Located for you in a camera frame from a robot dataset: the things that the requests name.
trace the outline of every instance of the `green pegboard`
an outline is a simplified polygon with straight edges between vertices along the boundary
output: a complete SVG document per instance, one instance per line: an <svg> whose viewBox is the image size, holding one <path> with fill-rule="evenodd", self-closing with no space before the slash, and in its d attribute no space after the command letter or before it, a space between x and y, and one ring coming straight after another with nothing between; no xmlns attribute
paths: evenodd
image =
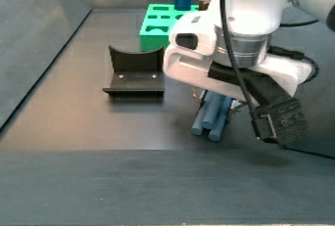
<svg viewBox="0 0 335 226"><path fill-rule="evenodd" d="M140 31L140 45L143 51L152 51L169 45L169 33L176 21L187 12L198 11L192 5L190 11L177 11L173 4L151 4Z"/></svg>

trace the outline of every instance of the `blue object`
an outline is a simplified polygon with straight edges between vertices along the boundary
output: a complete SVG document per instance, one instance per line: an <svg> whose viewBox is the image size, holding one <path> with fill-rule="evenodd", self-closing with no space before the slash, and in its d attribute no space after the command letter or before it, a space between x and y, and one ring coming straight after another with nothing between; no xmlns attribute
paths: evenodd
<svg viewBox="0 0 335 226"><path fill-rule="evenodd" d="M214 93L214 97L211 99L208 108L207 108L207 112L204 115L204 119L203 119L203 127L207 129L212 129L214 125L215 125L215 119L218 117L218 113L219 113L219 109L220 109L220 104L223 101L224 96Z"/></svg>
<svg viewBox="0 0 335 226"><path fill-rule="evenodd" d="M230 109L232 106L232 101L234 101L234 99L231 97L226 97L223 102L222 102L220 112L219 112L219 115L216 117L215 126L208 134L208 138L215 142L220 141L220 139L222 139L227 115L228 115L228 112L230 112Z"/></svg>
<svg viewBox="0 0 335 226"><path fill-rule="evenodd" d="M192 9L192 0L175 0L175 9L177 11L190 11Z"/></svg>
<svg viewBox="0 0 335 226"><path fill-rule="evenodd" d="M211 99L212 99L212 95L214 95L214 92L207 91L207 94L206 94L206 97L204 97L204 103L203 103L203 106L202 106L202 108L199 110L196 120L195 120L195 125L194 125L194 128L192 128L192 132L194 132L194 134L196 136L200 136L202 133L203 133L203 119L204 119L204 115L206 115L206 112L207 112L208 104L210 104Z"/></svg>

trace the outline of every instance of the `black bracket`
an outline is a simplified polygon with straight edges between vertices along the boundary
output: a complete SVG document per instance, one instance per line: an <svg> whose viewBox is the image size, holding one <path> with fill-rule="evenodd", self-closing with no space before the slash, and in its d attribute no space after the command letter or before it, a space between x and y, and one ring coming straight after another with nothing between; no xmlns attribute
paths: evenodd
<svg viewBox="0 0 335 226"><path fill-rule="evenodd" d="M139 53L117 50L112 46L109 49L114 73L110 87L102 90L113 97L163 97L164 48Z"/></svg>
<svg viewBox="0 0 335 226"><path fill-rule="evenodd" d="M251 114L255 135L266 142L287 145L307 134L301 102L290 96L270 75L246 68L240 71L248 91L259 102L259 107ZM215 62L208 77L239 85L234 69Z"/></svg>

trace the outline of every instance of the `black stand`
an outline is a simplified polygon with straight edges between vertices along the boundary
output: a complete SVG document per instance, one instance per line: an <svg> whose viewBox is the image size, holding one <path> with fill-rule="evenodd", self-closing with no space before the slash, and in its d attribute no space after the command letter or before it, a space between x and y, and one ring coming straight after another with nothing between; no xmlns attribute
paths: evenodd
<svg viewBox="0 0 335 226"><path fill-rule="evenodd" d="M110 87L102 90L113 97L163 97L164 48L140 53L109 48L114 74Z"/></svg>

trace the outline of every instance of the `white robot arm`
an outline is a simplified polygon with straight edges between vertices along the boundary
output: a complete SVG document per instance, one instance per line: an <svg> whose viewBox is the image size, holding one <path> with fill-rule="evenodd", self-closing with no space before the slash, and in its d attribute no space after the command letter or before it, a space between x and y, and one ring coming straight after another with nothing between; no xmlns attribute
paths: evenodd
<svg viewBox="0 0 335 226"><path fill-rule="evenodd" d="M223 0L212 0L207 11L188 13L175 25L164 71L191 85L251 103L251 107L257 107L251 111L257 136L286 144L295 139L294 134L307 130L302 107L294 96L313 72L310 62L269 53L269 39L281 26L289 0L224 1L223 4ZM293 2L335 30L335 0ZM248 86L246 91L238 71Z"/></svg>

